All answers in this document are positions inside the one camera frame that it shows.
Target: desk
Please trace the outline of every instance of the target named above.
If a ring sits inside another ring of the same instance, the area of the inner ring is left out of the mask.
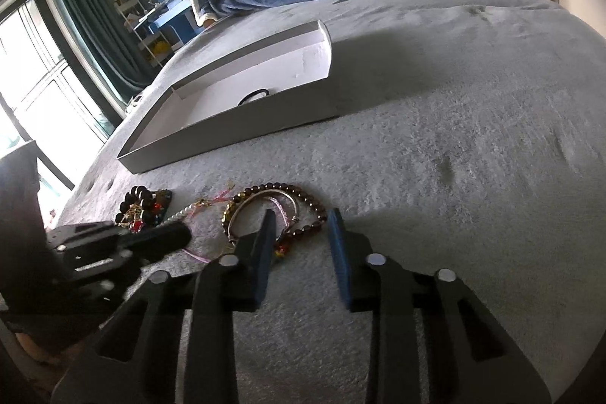
[[[149,21],[152,33],[160,31],[162,27],[172,27],[181,39],[181,42],[187,43],[204,31],[204,28],[193,28],[185,16],[187,10],[192,8],[190,0],[171,0],[167,3],[167,7],[169,9],[167,12],[161,14],[153,21]]]

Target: yellow object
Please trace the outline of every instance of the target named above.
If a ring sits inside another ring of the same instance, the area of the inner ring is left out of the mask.
[[[160,40],[153,46],[151,51],[154,55],[161,55],[165,54],[166,52],[170,52],[170,43]]]

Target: beaded bracelet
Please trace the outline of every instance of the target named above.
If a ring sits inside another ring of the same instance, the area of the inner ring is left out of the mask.
[[[298,211],[296,210],[295,216],[293,216],[291,221],[289,221],[289,226],[283,230],[283,233],[276,241],[276,253],[280,257],[286,253],[288,249],[287,245],[290,240],[300,238],[304,234],[319,231],[320,228],[322,228],[322,224],[327,219],[326,208],[320,204],[318,199],[316,199],[313,195],[309,195],[307,192],[304,192],[300,187],[286,183],[272,182],[255,185],[253,187],[247,187],[242,192],[234,195],[227,205],[225,212],[223,213],[221,224],[229,241],[234,241],[233,234],[231,233],[231,222],[237,216],[237,211],[241,208],[241,206],[250,202],[249,198],[252,198],[253,196],[256,196],[260,192],[264,191],[272,191],[276,193],[279,192],[284,195],[289,195],[294,204],[296,204],[296,199],[298,198],[307,204],[307,206],[310,207],[317,216],[316,221],[314,221],[311,225],[305,225],[302,228],[292,230],[292,227],[299,221]]]

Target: brown bead bracelet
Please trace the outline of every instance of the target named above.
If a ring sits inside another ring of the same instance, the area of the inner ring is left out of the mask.
[[[322,224],[326,221],[326,208],[320,204],[319,200],[316,199],[313,195],[304,192],[300,187],[295,185],[286,184],[286,183],[265,183],[260,185],[255,185],[253,187],[247,187],[242,192],[234,195],[229,204],[227,205],[225,212],[221,218],[221,224],[223,226],[223,231],[229,238],[228,230],[230,228],[231,219],[234,217],[235,212],[238,210],[241,204],[248,200],[249,197],[256,195],[263,190],[272,190],[277,189],[282,193],[286,193],[291,197],[294,203],[299,199],[303,203],[305,203],[308,207],[310,207],[314,213],[316,214],[317,219],[311,225],[305,225],[302,228],[296,228],[291,231],[292,225],[287,225],[284,230],[283,235],[277,241],[276,252],[278,255],[284,255],[287,250],[287,242],[289,240],[301,238],[304,234],[313,233],[319,231],[322,228]],[[293,217],[293,224],[298,222],[298,217]]]

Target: screw head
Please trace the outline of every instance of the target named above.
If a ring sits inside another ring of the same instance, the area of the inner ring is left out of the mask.
[[[108,279],[104,279],[101,282],[101,288],[105,289],[105,291],[111,291],[112,289],[114,289],[114,286],[116,286],[113,281],[110,281]]]
[[[149,277],[149,280],[155,285],[161,285],[162,283],[166,282],[169,277],[170,274],[166,271],[156,271]]]
[[[374,253],[366,257],[366,264],[372,266],[382,266],[385,262],[387,262],[387,259],[383,254]]]
[[[440,269],[437,272],[437,278],[440,281],[444,281],[446,283],[451,283],[452,281],[456,280],[456,274],[454,271],[451,271],[450,269]]]
[[[219,264],[221,264],[223,267],[237,266],[238,262],[239,259],[234,254],[226,254],[219,259]]]

